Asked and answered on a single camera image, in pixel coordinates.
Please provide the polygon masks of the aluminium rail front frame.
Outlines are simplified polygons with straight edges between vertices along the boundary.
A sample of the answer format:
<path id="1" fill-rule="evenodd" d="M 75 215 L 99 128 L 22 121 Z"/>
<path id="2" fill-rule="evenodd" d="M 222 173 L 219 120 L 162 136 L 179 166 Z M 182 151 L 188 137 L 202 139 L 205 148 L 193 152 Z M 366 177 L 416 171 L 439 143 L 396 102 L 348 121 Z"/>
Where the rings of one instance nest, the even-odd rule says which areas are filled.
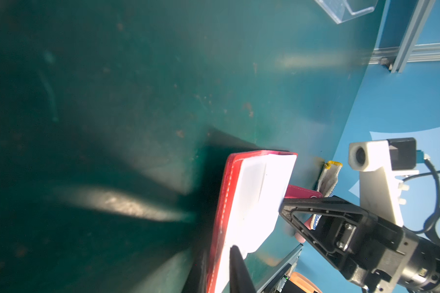
<path id="1" fill-rule="evenodd" d="M 440 62 L 440 1 L 387 1 L 369 64 L 402 73 L 421 62 Z"/>

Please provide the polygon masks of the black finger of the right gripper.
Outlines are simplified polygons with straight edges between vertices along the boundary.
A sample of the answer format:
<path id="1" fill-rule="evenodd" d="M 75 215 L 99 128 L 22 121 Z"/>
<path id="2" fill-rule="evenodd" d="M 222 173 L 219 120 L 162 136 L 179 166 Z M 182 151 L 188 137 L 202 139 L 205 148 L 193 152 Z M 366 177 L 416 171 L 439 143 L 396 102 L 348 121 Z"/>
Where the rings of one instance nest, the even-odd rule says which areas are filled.
<path id="1" fill-rule="evenodd" d="M 284 199 L 280 216 L 289 223 L 331 266 L 344 271 L 363 237 L 375 227 L 378 217 L 339 197 Z M 307 228 L 303 214 L 320 220 L 316 229 Z"/>

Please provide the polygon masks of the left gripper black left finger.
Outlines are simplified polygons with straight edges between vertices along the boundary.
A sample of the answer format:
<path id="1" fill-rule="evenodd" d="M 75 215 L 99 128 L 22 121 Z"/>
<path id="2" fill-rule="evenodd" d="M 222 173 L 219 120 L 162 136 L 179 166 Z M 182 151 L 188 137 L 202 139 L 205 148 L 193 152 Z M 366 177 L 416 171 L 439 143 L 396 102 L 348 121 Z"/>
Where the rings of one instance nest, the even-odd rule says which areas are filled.
<path id="1" fill-rule="evenodd" d="M 208 251 L 202 250 L 194 259 L 182 293 L 206 293 L 209 268 Z"/>

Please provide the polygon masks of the clear acrylic card organizer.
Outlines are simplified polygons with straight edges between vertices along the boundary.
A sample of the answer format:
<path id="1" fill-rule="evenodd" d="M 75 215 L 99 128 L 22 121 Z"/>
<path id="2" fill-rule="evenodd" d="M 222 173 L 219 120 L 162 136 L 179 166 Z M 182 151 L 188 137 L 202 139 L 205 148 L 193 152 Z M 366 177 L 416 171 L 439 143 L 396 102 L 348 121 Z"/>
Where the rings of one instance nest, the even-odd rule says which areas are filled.
<path id="1" fill-rule="evenodd" d="M 378 0 L 315 0 L 315 2 L 336 24 L 372 13 L 378 4 Z"/>

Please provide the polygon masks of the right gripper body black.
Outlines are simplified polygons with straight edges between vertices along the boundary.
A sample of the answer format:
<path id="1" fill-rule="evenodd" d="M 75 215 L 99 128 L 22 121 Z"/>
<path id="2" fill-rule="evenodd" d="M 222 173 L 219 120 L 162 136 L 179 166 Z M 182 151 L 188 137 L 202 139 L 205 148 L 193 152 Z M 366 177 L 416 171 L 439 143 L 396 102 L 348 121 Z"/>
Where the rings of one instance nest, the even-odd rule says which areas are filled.
<path id="1" fill-rule="evenodd" d="M 333 266 L 369 293 L 440 293 L 440 246 L 354 205 L 331 210 Z"/>

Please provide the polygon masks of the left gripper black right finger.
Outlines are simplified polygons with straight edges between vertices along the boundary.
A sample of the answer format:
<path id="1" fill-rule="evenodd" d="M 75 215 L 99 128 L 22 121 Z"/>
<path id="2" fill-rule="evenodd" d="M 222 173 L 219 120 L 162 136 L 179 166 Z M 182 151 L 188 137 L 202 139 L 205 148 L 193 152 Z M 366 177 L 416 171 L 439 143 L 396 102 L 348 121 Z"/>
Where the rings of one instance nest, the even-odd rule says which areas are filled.
<path id="1" fill-rule="evenodd" d="M 229 256 L 230 293 L 256 293 L 240 249 L 234 245 Z"/>

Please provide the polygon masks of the red card holder wallet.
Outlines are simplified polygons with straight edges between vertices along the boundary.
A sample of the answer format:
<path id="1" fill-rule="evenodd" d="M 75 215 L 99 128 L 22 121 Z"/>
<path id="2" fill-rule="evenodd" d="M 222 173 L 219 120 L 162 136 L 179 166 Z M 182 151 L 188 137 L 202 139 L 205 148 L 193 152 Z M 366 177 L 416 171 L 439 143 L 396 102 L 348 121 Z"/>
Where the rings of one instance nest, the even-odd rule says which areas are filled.
<path id="1" fill-rule="evenodd" d="M 274 231 L 283 199 L 319 199 L 317 191 L 290 184 L 296 153 L 259 150 L 229 155 L 213 227 L 207 292 L 220 293 L 229 282 L 229 251 L 243 258 Z"/>

